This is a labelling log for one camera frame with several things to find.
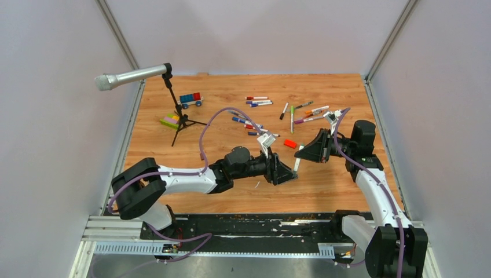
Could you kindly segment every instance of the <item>white panel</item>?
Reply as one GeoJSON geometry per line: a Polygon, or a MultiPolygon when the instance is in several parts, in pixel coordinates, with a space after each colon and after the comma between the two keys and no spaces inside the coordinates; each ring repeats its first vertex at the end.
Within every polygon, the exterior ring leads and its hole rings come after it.
{"type": "Polygon", "coordinates": [[[442,277],[489,277],[491,2],[420,1],[373,81],[442,277]]]}
{"type": "Polygon", "coordinates": [[[0,9],[0,276],[67,277],[136,89],[96,90],[130,67],[94,1],[0,9]]]}
{"type": "Polygon", "coordinates": [[[406,0],[108,0],[139,65],[366,74],[406,0]]]}

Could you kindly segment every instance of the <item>wire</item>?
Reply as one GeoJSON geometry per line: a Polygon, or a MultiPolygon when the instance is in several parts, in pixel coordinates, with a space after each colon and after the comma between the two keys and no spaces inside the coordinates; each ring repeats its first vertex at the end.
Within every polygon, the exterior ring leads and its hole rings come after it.
{"type": "MultiPolygon", "coordinates": [[[[347,156],[343,152],[343,150],[341,149],[341,146],[338,144],[338,127],[341,124],[341,121],[343,120],[345,115],[350,111],[350,109],[351,108],[348,107],[348,108],[341,111],[341,116],[339,116],[338,124],[334,127],[334,136],[333,136],[334,137],[334,145],[336,146],[336,149],[338,150],[338,152],[341,154],[342,157],[344,157],[346,160],[348,160],[352,164],[359,167],[361,170],[367,172],[375,180],[375,182],[377,182],[377,184],[382,188],[382,191],[384,192],[385,196],[389,200],[392,211],[393,211],[394,215],[396,216],[395,220],[397,221],[397,225],[399,226],[400,248],[399,248],[399,258],[398,258],[398,264],[397,264],[397,278],[401,278],[402,277],[402,263],[403,263],[403,259],[404,259],[404,230],[402,228],[401,218],[399,217],[399,213],[397,211],[397,206],[395,205],[392,197],[390,196],[389,190],[382,184],[380,179],[377,178],[377,176],[374,175],[374,173],[372,173],[370,170],[368,170],[365,166],[359,164],[358,162],[356,162],[355,160],[353,160],[352,158],[347,156]]],[[[358,262],[358,263],[351,265],[351,266],[356,266],[357,264],[360,264],[363,261],[358,262]]]]}
{"type": "MultiPolygon", "coordinates": [[[[206,124],[206,126],[204,127],[203,131],[201,132],[201,135],[200,135],[200,138],[199,138],[199,148],[200,148],[200,153],[204,159],[204,167],[201,171],[198,171],[198,172],[194,172],[194,173],[184,173],[184,172],[160,172],[160,171],[157,171],[157,172],[151,172],[151,173],[146,173],[146,174],[143,174],[143,175],[139,175],[138,177],[135,177],[133,179],[131,179],[130,181],[128,181],[127,183],[125,183],[123,186],[121,186],[121,188],[119,188],[119,190],[117,192],[114,193],[114,196],[109,200],[108,202],[108,206],[107,206],[107,209],[110,213],[114,214],[115,210],[112,209],[112,206],[114,205],[114,202],[116,201],[116,199],[119,197],[119,195],[121,195],[121,193],[126,189],[128,188],[130,185],[134,184],[135,182],[143,179],[143,178],[147,178],[147,177],[151,177],[151,176],[154,176],[154,175],[169,175],[169,174],[172,174],[172,175],[199,175],[199,174],[202,174],[204,173],[207,169],[208,169],[208,158],[206,157],[206,154],[204,153],[204,149],[203,149],[203,136],[206,132],[206,130],[208,129],[208,127],[210,126],[211,122],[223,111],[227,111],[227,110],[234,110],[238,113],[241,113],[242,115],[244,115],[244,117],[252,123],[252,126],[258,131],[259,134],[263,134],[264,131],[261,131],[261,129],[256,125],[256,123],[249,117],[246,115],[246,113],[242,112],[241,110],[237,109],[237,108],[233,108],[233,107],[225,107],[223,109],[220,109],[218,112],[216,112],[211,118],[210,120],[208,121],[208,123],[206,124]]],[[[159,231],[157,231],[152,225],[148,224],[148,226],[150,227],[150,229],[156,234],[158,235],[159,237],[161,237],[162,239],[165,239],[165,240],[171,240],[171,241],[174,241],[174,242],[179,242],[179,243],[183,243],[183,242],[192,242],[194,240],[198,240],[198,239],[201,239],[201,238],[204,238],[206,237],[205,240],[203,240],[203,242],[201,242],[196,248],[194,248],[193,250],[191,250],[190,252],[186,253],[185,255],[183,256],[180,256],[176,259],[168,259],[168,260],[164,260],[164,263],[168,263],[168,262],[178,262],[178,261],[181,261],[187,257],[189,257],[191,254],[193,254],[194,252],[196,252],[199,248],[201,248],[205,243],[207,243],[211,237],[212,237],[212,234],[211,233],[204,233],[202,235],[199,235],[199,236],[195,236],[195,237],[191,237],[189,239],[172,239],[170,237],[166,237],[164,236],[163,234],[159,233],[159,231]]]]}
{"type": "Polygon", "coordinates": [[[139,175],[138,177],[135,177],[132,180],[130,180],[129,182],[125,183],[123,186],[121,186],[121,188],[116,193],[114,193],[114,196],[109,200],[108,208],[107,208],[108,211],[110,213],[112,213],[112,214],[117,213],[118,211],[117,210],[113,210],[113,208],[112,208],[112,206],[113,206],[114,202],[116,201],[116,199],[119,197],[119,195],[121,195],[121,193],[126,188],[128,188],[130,185],[134,184],[135,182],[141,180],[142,178],[148,178],[148,177],[151,177],[151,176],[154,176],[154,175],[169,175],[169,174],[172,174],[172,175],[199,175],[199,174],[204,173],[208,169],[208,157],[204,153],[204,149],[203,149],[203,136],[204,136],[204,133],[206,132],[206,130],[210,126],[211,122],[218,116],[218,114],[220,114],[221,112],[226,111],[226,110],[234,110],[234,111],[236,111],[238,113],[241,113],[242,115],[244,115],[244,117],[249,122],[252,123],[252,126],[255,128],[255,130],[257,130],[257,132],[259,134],[263,134],[264,133],[264,131],[261,131],[261,129],[256,125],[256,123],[249,116],[247,116],[246,113],[242,112],[241,110],[239,110],[237,108],[233,108],[233,107],[225,107],[223,109],[220,109],[208,121],[208,123],[204,127],[203,131],[201,132],[201,135],[200,135],[200,138],[199,138],[200,153],[201,153],[201,155],[203,157],[203,160],[204,160],[204,167],[203,167],[203,169],[201,171],[193,172],[193,173],[189,173],[189,172],[187,172],[187,173],[186,172],[158,172],[157,171],[157,172],[151,172],[151,173],[146,173],[146,174],[143,174],[143,175],[139,175]]]}

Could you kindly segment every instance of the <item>red block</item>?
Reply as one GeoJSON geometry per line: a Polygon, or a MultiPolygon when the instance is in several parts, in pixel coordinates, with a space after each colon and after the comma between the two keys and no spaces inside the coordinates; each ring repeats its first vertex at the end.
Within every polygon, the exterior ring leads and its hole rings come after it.
{"type": "Polygon", "coordinates": [[[283,143],[283,145],[290,147],[292,149],[296,148],[296,143],[293,141],[290,141],[288,139],[285,139],[285,142],[283,143]]]}

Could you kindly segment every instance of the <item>microphone stand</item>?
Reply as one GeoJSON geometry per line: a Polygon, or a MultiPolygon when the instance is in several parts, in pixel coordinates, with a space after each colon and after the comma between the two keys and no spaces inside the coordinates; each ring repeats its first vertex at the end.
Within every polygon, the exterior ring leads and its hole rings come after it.
{"type": "Polygon", "coordinates": [[[175,113],[179,116],[179,124],[177,126],[177,130],[175,131],[175,136],[174,139],[172,140],[172,145],[171,145],[171,147],[173,147],[179,131],[185,129],[186,127],[192,126],[194,124],[199,124],[203,126],[205,126],[206,124],[202,122],[197,122],[195,120],[190,120],[187,114],[182,114],[182,105],[177,103],[174,92],[172,91],[172,83],[170,83],[170,79],[172,78],[172,66],[170,65],[170,63],[165,63],[164,65],[166,66],[167,71],[165,74],[162,75],[162,78],[164,79],[164,83],[166,84],[166,87],[169,89],[170,95],[174,100],[175,113]]]}

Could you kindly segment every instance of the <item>metal frame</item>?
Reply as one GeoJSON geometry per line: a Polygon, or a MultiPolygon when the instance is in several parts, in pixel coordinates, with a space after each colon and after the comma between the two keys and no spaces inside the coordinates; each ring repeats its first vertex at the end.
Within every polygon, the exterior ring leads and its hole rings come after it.
{"type": "Polygon", "coordinates": [[[389,37],[387,38],[384,45],[382,46],[382,49],[380,50],[379,54],[377,55],[377,58],[373,62],[372,67],[368,71],[367,78],[366,78],[367,81],[371,81],[373,79],[373,76],[375,76],[375,74],[377,73],[377,70],[382,64],[382,61],[384,60],[387,52],[392,47],[393,42],[397,38],[397,35],[399,35],[400,31],[402,30],[402,27],[406,23],[407,19],[411,15],[412,11],[414,10],[414,7],[418,2],[419,0],[408,0],[408,2],[406,3],[406,6],[402,10],[402,13],[399,16],[399,18],[397,19],[394,28],[392,28],[389,37]]]}
{"type": "MultiPolygon", "coordinates": [[[[404,195],[401,192],[400,183],[397,177],[397,166],[394,165],[394,161],[391,157],[391,149],[388,139],[386,137],[386,132],[384,129],[383,119],[380,117],[378,112],[378,103],[376,98],[373,96],[373,88],[371,86],[371,80],[375,76],[377,70],[382,64],[387,52],[390,50],[393,42],[397,38],[401,28],[407,21],[411,12],[413,11],[415,5],[419,0],[408,0],[403,12],[401,13],[399,19],[397,20],[394,28],[392,29],[387,41],[380,50],[377,58],[375,59],[370,71],[367,76],[364,77],[365,90],[367,92],[370,105],[372,107],[373,115],[375,117],[376,123],[379,126],[380,136],[382,138],[384,147],[387,152],[387,157],[389,158],[390,167],[394,174],[398,190],[404,201],[404,195]]],[[[112,33],[115,36],[121,50],[126,56],[129,64],[132,68],[139,68],[136,59],[134,58],[124,36],[119,29],[119,26],[114,19],[111,10],[105,0],[95,0],[99,6],[102,15],[106,19],[112,33]]],[[[135,119],[137,116],[138,109],[140,107],[141,97],[145,87],[145,81],[140,83],[138,92],[135,96],[133,109],[131,115],[129,116],[128,125],[126,132],[124,134],[121,148],[114,165],[113,175],[115,176],[121,172],[124,166],[124,161],[126,159],[127,149],[129,147],[131,134],[133,132],[133,127],[135,124],[135,119]]],[[[102,214],[104,208],[107,204],[109,197],[112,196],[112,189],[108,188],[107,197],[104,199],[103,204],[101,204],[100,213],[102,214]]],[[[423,227],[423,224],[418,221],[413,222],[418,227],[423,227]]],[[[80,241],[79,249],[74,260],[74,264],[70,271],[70,278],[85,278],[89,272],[90,264],[94,254],[141,254],[141,255],[159,255],[162,250],[162,244],[171,243],[167,240],[141,240],[140,239],[140,229],[142,227],[142,222],[140,220],[122,221],[119,217],[90,217],[82,240],[80,241]]],[[[204,252],[197,252],[195,255],[198,256],[218,256],[218,257],[275,257],[275,258],[323,258],[330,252],[329,248],[346,248],[345,243],[332,243],[328,246],[320,246],[319,253],[312,254],[243,254],[243,253],[227,253],[227,254],[210,254],[204,252]]],[[[426,252],[426,263],[424,266],[423,277],[425,278],[441,278],[438,266],[436,264],[433,248],[431,243],[428,245],[428,250],[426,252]]]]}
{"type": "Polygon", "coordinates": [[[390,165],[390,170],[392,171],[392,175],[394,176],[395,179],[395,185],[397,186],[397,190],[399,192],[399,195],[402,199],[402,204],[404,206],[405,211],[408,213],[408,216],[411,217],[409,214],[409,210],[406,208],[406,201],[404,200],[404,194],[402,194],[402,189],[399,183],[399,179],[397,177],[398,173],[398,168],[395,166],[394,162],[395,160],[392,158],[391,155],[391,147],[389,140],[387,139],[386,136],[386,131],[385,131],[385,124],[383,123],[383,119],[380,117],[379,111],[378,111],[378,103],[376,101],[376,98],[374,98],[373,93],[372,93],[372,86],[370,82],[365,81],[364,82],[365,86],[365,91],[368,96],[368,101],[370,102],[370,106],[372,108],[372,113],[373,117],[375,118],[375,122],[378,127],[379,135],[380,138],[382,139],[382,144],[384,145],[385,153],[387,154],[387,159],[389,160],[389,165],[390,165]]]}
{"type": "Polygon", "coordinates": [[[106,0],[95,0],[95,2],[101,10],[102,16],[104,16],[104,19],[106,19],[106,22],[111,29],[114,38],[118,42],[119,47],[121,47],[121,50],[123,51],[126,60],[128,60],[128,63],[130,63],[132,69],[136,70],[137,68],[140,68],[138,66],[137,60],[131,52],[130,46],[124,39],[123,33],[121,33],[121,29],[119,28],[116,19],[112,15],[111,9],[106,3],[106,0]]]}

